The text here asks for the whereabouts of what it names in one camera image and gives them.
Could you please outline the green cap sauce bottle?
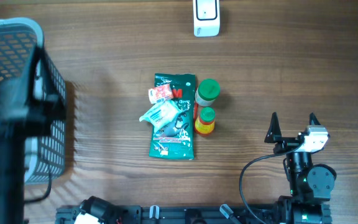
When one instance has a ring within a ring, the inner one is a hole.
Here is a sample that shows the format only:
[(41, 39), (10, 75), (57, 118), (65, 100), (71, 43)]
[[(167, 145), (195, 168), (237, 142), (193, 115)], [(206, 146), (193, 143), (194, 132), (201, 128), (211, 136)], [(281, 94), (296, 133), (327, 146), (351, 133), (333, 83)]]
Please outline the green cap sauce bottle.
[(204, 107), (196, 121), (195, 131), (201, 136), (207, 136), (214, 131), (216, 112), (211, 107)]

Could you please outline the green lid white jar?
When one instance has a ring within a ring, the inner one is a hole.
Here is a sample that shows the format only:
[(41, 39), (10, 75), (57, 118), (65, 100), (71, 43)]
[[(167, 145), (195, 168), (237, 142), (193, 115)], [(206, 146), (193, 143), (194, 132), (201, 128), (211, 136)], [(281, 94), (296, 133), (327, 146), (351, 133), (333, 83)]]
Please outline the green lid white jar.
[(195, 101), (203, 107), (211, 106), (220, 94), (220, 85), (216, 80), (203, 80), (195, 93)]

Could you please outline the red stick sachet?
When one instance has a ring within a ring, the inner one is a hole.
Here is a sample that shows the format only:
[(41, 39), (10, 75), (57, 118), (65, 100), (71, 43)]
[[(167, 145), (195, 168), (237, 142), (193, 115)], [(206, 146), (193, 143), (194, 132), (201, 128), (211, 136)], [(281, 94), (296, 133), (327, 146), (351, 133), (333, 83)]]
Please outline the red stick sachet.
[(198, 115), (198, 104), (197, 102), (195, 102), (193, 108), (193, 122), (196, 121), (197, 115)]

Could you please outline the green 3M gloves package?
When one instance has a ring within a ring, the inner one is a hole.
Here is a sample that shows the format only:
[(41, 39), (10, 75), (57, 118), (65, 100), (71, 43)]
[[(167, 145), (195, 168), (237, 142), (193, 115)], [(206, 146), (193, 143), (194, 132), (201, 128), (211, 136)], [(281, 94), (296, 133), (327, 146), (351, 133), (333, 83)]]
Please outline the green 3M gloves package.
[(169, 84), (172, 101), (179, 113), (172, 122), (153, 131), (150, 141), (150, 157), (161, 159), (194, 159), (193, 130), (196, 77), (193, 74), (171, 75), (156, 73), (154, 85)]

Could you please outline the light green tissue packet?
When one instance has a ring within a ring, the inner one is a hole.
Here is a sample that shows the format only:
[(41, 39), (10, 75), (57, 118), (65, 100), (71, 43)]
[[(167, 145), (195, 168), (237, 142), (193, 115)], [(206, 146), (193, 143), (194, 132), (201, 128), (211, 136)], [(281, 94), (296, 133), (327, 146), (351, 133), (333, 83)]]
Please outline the light green tissue packet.
[(154, 127), (154, 133), (162, 129), (181, 112), (176, 103), (172, 100), (162, 101), (156, 103), (144, 115), (139, 118), (139, 121), (147, 121)]

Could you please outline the red square snack packet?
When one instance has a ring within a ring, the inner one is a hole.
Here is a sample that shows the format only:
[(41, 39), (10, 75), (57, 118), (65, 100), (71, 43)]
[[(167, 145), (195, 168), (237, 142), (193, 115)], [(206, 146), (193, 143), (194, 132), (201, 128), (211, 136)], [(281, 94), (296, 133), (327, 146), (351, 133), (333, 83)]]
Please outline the red square snack packet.
[(173, 99), (173, 92), (170, 84), (168, 83), (149, 89), (148, 96), (150, 103), (156, 104)]

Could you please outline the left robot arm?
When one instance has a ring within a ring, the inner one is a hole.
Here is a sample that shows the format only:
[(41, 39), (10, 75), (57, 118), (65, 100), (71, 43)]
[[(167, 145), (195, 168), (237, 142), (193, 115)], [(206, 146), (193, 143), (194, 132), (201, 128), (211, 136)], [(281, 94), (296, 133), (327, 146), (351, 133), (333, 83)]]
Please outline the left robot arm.
[(24, 197), (25, 141), (51, 136), (54, 121), (67, 117), (66, 101), (53, 83), (45, 49), (29, 52), (22, 75), (0, 84), (0, 223), (27, 223), (24, 207), (45, 200)]

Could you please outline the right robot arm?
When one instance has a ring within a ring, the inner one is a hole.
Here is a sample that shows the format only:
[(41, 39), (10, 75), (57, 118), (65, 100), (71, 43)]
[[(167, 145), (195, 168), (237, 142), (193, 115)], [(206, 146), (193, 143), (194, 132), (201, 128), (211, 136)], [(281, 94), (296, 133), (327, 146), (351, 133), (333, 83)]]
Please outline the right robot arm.
[(275, 145), (273, 154), (285, 156), (283, 166), (290, 196), (275, 203), (275, 223), (331, 223), (328, 201), (337, 178), (326, 164), (314, 164), (312, 155), (324, 149), (330, 135), (314, 113), (309, 125), (296, 137), (283, 137), (276, 112), (272, 114), (264, 142)]

